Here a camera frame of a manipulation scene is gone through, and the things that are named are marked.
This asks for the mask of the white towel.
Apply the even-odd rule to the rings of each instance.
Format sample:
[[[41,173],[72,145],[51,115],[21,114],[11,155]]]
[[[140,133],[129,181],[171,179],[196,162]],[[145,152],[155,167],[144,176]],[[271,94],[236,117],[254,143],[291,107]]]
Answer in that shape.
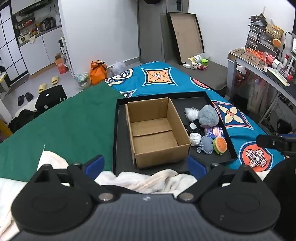
[[[101,172],[95,179],[99,185],[121,186],[144,194],[172,193],[177,196],[197,182],[188,174],[165,169],[153,175],[122,172],[116,176],[111,171]],[[11,205],[26,182],[1,178],[1,240],[10,240],[19,232],[11,214]]]

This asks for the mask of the brown cardboard box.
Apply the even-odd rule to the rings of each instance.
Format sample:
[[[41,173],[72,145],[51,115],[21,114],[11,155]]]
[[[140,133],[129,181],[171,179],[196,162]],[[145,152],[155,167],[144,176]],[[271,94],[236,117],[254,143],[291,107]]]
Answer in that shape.
[[[168,97],[125,105],[133,162],[145,169],[184,160],[191,147],[185,126]]]

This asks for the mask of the grey drawer organizer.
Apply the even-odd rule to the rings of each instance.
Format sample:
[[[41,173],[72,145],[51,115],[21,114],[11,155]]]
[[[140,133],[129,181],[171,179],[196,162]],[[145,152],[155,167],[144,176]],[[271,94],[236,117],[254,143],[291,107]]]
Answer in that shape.
[[[253,49],[255,51],[268,52],[273,56],[278,54],[278,48],[274,47],[272,36],[254,25],[249,26],[245,48]]]

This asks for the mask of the black stool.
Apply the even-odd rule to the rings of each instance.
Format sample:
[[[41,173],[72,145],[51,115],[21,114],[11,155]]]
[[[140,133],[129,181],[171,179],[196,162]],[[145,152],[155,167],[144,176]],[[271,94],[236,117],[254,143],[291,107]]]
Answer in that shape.
[[[39,97],[35,104],[35,109],[39,114],[42,114],[48,109],[65,101],[66,99],[67,99],[67,95],[62,85],[56,85],[49,89],[44,90],[39,94]]]

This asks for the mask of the small blue knitted plush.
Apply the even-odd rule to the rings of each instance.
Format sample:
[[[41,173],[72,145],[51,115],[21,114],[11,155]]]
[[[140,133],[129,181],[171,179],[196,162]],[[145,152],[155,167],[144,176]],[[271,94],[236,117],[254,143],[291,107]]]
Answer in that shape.
[[[205,154],[212,154],[214,151],[214,148],[213,148],[213,139],[206,135],[206,136],[203,136],[199,142],[199,144],[197,145],[197,152],[198,153],[201,153],[201,152],[204,152]]]

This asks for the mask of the desk with clutter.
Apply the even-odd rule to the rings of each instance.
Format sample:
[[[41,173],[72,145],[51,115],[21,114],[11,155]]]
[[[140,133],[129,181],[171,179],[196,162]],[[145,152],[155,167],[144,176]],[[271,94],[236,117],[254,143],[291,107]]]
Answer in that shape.
[[[250,49],[237,48],[228,53],[227,99],[233,99],[237,80],[247,96],[246,109],[260,118],[258,125],[268,133],[295,133],[295,83],[267,65]]]

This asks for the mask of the purple tissue pack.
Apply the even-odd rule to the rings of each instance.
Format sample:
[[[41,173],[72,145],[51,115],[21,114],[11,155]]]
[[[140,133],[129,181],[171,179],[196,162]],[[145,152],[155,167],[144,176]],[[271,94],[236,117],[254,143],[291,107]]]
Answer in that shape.
[[[225,138],[222,127],[214,126],[211,128],[204,128],[204,131],[205,131],[205,135],[208,135],[212,139],[215,139],[217,137]]]

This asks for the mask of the orange cardboard box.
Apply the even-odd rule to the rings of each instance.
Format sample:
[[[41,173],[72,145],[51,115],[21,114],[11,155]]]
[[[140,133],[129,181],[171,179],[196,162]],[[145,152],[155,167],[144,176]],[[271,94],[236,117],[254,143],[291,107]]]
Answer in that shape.
[[[67,72],[67,67],[64,65],[61,54],[57,54],[55,56],[55,64],[60,74],[64,74]]]

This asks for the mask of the green cloth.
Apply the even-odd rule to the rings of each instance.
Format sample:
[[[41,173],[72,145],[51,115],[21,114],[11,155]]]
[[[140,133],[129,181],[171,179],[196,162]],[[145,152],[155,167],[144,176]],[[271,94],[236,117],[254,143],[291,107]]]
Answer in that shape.
[[[112,170],[116,102],[123,97],[100,83],[45,111],[1,143],[1,177],[28,181],[43,150],[69,164],[101,154]]]

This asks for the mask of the leaning black tray lid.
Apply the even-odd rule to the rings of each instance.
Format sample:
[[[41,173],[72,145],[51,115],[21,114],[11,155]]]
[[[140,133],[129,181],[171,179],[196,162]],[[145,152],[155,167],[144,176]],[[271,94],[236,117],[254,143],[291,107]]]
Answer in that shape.
[[[204,44],[195,14],[166,13],[177,61],[184,64],[190,57],[204,53]]]

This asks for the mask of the white fluff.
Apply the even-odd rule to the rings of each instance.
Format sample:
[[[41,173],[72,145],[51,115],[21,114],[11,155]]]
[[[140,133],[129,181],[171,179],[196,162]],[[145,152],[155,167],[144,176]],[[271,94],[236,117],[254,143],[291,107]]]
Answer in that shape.
[[[195,121],[198,119],[199,110],[196,108],[185,108],[184,109],[185,117],[189,121]]]

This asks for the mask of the burger plush toy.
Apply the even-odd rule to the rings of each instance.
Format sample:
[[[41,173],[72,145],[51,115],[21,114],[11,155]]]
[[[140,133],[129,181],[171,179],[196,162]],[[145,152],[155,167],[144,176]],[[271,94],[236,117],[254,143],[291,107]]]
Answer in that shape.
[[[213,140],[213,148],[217,154],[223,155],[227,151],[227,142],[223,137],[217,137]]]

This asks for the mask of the white plastic bag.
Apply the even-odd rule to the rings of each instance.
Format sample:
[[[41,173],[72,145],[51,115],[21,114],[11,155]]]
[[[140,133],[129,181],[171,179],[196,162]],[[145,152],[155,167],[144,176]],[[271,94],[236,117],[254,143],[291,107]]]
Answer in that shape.
[[[125,63],[124,62],[116,62],[112,67],[112,73],[114,75],[119,75],[122,72],[125,72]]]

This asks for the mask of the fluffy grey-blue plush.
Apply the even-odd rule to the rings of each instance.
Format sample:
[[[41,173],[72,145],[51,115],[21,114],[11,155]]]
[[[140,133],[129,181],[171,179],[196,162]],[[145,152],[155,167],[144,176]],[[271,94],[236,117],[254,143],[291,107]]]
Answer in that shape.
[[[213,106],[205,105],[199,110],[198,121],[201,127],[211,128],[218,125],[219,116]]]

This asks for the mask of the white soft item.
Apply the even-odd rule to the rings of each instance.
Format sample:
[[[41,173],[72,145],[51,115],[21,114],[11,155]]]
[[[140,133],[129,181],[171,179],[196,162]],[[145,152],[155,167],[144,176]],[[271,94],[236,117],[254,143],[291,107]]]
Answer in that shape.
[[[198,146],[201,141],[202,136],[199,133],[190,133],[189,139],[191,141],[192,146]]]

